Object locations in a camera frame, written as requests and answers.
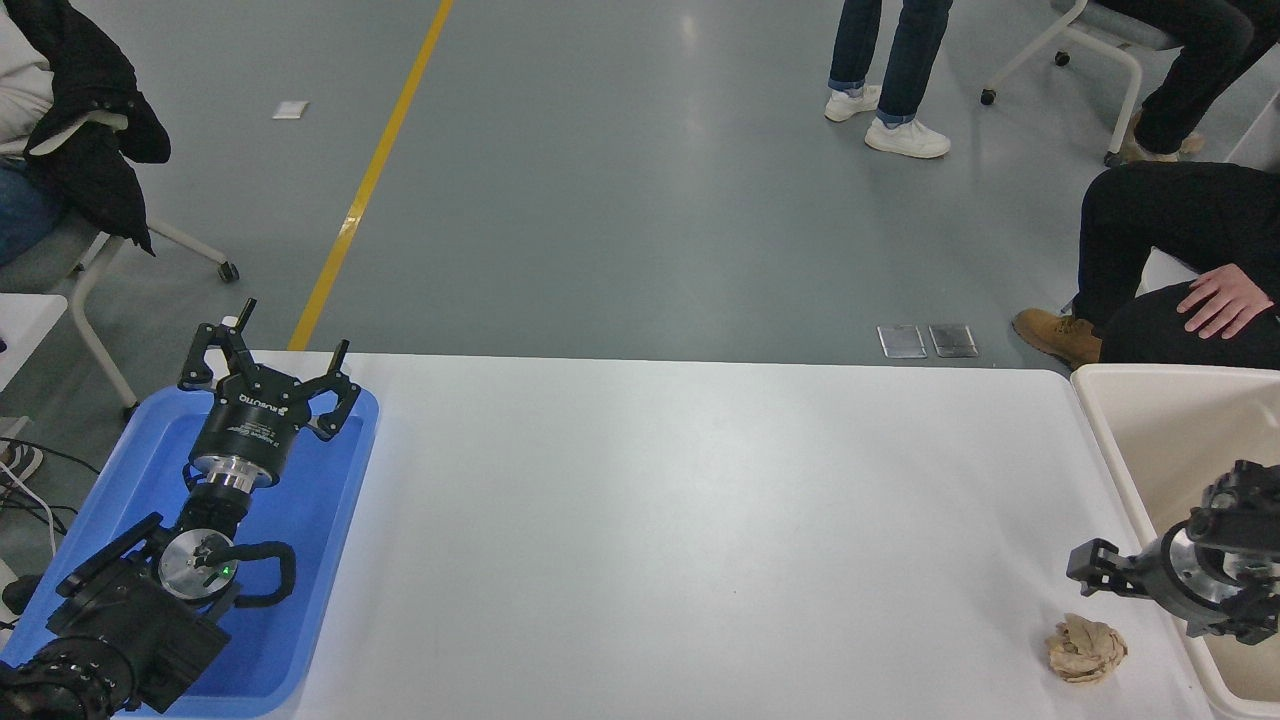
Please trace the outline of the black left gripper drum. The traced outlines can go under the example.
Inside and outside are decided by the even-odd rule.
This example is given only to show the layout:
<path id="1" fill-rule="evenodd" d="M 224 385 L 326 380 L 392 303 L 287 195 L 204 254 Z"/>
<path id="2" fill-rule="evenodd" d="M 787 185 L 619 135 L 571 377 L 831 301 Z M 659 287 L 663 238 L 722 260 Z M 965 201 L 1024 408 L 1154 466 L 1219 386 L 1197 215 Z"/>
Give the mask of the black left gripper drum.
<path id="1" fill-rule="evenodd" d="M 189 464 L 202 474 L 218 460 L 237 457 L 257 468 L 259 479 L 278 479 L 302 427 L 312 416 L 308 402 L 324 391 L 319 379 L 301 380 L 271 368 L 223 378 Z"/>

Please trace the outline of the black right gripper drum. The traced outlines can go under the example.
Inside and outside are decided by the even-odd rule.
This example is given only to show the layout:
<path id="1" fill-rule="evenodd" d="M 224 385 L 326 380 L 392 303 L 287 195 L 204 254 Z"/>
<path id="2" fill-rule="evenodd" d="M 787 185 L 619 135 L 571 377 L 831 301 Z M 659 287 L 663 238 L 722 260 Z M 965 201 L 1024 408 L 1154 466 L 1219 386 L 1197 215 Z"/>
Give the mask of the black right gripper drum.
<path id="1" fill-rule="evenodd" d="M 1170 614 L 1193 614 L 1193 548 L 1184 528 L 1170 528 L 1132 557 L 1130 583 Z"/>

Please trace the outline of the person's hand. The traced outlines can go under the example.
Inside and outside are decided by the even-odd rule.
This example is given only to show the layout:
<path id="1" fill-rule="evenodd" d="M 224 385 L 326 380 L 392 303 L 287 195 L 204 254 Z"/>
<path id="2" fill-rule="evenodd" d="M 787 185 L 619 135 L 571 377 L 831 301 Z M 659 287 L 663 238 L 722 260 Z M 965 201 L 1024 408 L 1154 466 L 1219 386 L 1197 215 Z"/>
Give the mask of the person's hand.
<path id="1" fill-rule="evenodd" d="M 1230 340 L 1274 307 L 1275 301 L 1254 281 L 1236 264 L 1228 264 L 1193 279 L 1178 311 L 1187 315 L 1185 332 L 1201 340 Z"/>

